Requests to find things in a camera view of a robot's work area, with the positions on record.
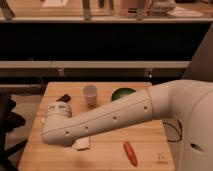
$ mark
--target green object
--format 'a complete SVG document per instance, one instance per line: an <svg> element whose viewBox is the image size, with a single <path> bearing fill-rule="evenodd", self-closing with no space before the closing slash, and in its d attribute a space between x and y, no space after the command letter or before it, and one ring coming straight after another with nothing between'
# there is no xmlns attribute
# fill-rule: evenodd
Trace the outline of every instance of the green object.
<svg viewBox="0 0 213 171"><path fill-rule="evenodd" d="M120 99L120 98L122 98L126 95L129 95L129 94L132 94L134 92L136 92L136 91L132 88L119 88L112 94L111 101Z"/></svg>

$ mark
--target small white block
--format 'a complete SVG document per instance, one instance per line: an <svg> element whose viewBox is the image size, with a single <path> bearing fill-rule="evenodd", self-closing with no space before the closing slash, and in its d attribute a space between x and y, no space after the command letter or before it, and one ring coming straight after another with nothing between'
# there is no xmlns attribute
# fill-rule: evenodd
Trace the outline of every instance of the small white block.
<svg viewBox="0 0 213 171"><path fill-rule="evenodd" d="M85 137L85 138L76 140L75 148L76 148L76 150L90 149L90 138Z"/></svg>

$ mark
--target black cable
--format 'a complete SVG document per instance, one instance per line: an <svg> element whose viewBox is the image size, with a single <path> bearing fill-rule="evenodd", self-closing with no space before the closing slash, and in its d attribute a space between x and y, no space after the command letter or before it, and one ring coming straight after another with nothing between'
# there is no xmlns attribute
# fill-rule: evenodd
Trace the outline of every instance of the black cable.
<svg viewBox="0 0 213 171"><path fill-rule="evenodd" d="M180 142L180 141L182 140L182 127L181 127L180 123L179 123L180 132L179 132L178 129L177 129L174 125L172 125L171 123L163 122L163 124L164 124L164 125L169 125L170 127L172 127L172 128L176 131L176 133L178 134L178 136L179 136L179 139L177 139L177 140L167 140L168 142L173 142L173 143L175 143L175 142Z"/></svg>

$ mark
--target paper cup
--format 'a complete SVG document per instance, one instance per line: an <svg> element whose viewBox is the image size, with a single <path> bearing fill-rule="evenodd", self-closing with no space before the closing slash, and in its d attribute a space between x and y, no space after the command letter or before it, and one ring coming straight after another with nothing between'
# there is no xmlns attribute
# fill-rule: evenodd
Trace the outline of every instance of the paper cup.
<svg viewBox="0 0 213 171"><path fill-rule="evenodd" d="M97 88L94 85L88 85L83 89L84 97L89 106L94 106L97 103Z"/></svg>

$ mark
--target floor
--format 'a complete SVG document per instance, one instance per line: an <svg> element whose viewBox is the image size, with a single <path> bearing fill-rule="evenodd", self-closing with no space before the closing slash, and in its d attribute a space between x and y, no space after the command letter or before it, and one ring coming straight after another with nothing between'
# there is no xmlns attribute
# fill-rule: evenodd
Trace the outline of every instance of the floor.
<svg viewBox="0 0 213 171"><path fill-rule="evenodd" d="M7 142L6 147L10 147L29 136L30 130L32 128L32 124L39 107L39 104L42 99L42 95L31 95L31 96L21 96L21 95L13 95L12 99L16 101L17 105L14 109L14 112L22 115L26 119L26 124L23 127L15 129L12 133L7 135ZM175 120L165 120L165 122L172 123L176 127L178 127L177 122ZM172 129L170 126L165 125L165 130L168 139L175 140L178 138L177 133ZM179 159L179 147L180 142L178 143L169 143L174 159L174 163L177 166L178 159ZM15 155L11 156L11 161L14 166L18 166L20 161L21 155L23 151L16 153Z"/></svg>

